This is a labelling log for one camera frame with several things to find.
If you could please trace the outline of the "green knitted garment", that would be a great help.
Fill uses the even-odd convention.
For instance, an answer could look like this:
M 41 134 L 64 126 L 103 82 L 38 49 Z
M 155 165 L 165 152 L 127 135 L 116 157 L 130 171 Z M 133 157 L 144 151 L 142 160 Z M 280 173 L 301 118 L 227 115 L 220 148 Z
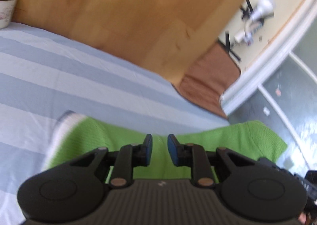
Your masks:
M 52 143 L 43 170 L 70 161 L 98 147 L 118 151 L 124 145 L 141 144 L 145 134 L 99 121 L 75 112 L 66 112 L 56 122 Z M 178 134 L 180 143 L 195 143 L 207 151 L 226 147 L 253 160 L 265 157 L 277 162 L 287 144 L 264 123 L 254 120 L 199 133 Z M 148 167 L 134 168 L 135 179 L 190 178 L 190 169 L 173 165 L 167 147 L 167 136 L 153 135 L 153 151 Z

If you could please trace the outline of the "white enamel mug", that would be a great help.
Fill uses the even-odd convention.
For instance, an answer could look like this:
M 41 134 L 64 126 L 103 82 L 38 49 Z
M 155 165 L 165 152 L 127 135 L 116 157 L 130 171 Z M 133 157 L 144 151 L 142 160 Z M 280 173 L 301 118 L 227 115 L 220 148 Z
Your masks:
M 0 29 L 11 23 L 14 9 L 18 0 L 0 0 Z

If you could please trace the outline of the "wood-pattern vinyl sheet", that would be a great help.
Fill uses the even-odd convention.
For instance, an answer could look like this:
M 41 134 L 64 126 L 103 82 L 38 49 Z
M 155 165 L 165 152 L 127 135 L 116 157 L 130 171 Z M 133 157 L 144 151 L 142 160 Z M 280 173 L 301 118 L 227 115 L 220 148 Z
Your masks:
M 13 19 L 178 83 L 244 0 L 18 0 Z

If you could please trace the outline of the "white window frame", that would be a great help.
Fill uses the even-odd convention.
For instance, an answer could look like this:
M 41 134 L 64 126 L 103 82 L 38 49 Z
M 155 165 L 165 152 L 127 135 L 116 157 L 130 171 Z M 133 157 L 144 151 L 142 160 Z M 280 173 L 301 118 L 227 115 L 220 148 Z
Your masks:
M 277 164 L 316 169 L 316 0 L 303 0 L 289 21 L 223 98 L 230 123 L 259 120 L 287 144 Z

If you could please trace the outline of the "striped blue bed sheet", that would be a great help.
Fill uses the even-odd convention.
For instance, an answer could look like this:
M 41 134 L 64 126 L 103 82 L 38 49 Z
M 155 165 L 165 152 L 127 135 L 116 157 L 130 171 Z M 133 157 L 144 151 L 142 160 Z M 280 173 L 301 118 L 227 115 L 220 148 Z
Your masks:
M 1 224 L 19 224 L 20 184 L 38 173 L 67 111 L 150 134 L 186 134 L 228 122 L 180 97 L 162 77 L 51 32 L 1 30 Z

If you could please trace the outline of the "white bulb lamp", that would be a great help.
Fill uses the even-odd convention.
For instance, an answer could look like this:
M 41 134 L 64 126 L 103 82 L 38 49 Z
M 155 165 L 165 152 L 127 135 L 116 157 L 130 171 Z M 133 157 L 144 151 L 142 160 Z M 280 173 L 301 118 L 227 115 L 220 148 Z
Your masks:
M 251 13 L 249 20 L 258 21 L 273 15 L 275 3 L 273 0 L 258 0 L 256 8 Z

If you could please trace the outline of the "brown seat cushion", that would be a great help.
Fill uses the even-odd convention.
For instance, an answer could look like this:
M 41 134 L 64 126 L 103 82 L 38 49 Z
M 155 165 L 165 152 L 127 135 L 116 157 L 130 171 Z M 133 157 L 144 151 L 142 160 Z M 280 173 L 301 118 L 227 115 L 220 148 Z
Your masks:
M 187 69 L 181 81 L 173 87 L 187 101 L 226 119 L 220 98 L 240 75 L 238 65 L 217 42 Z

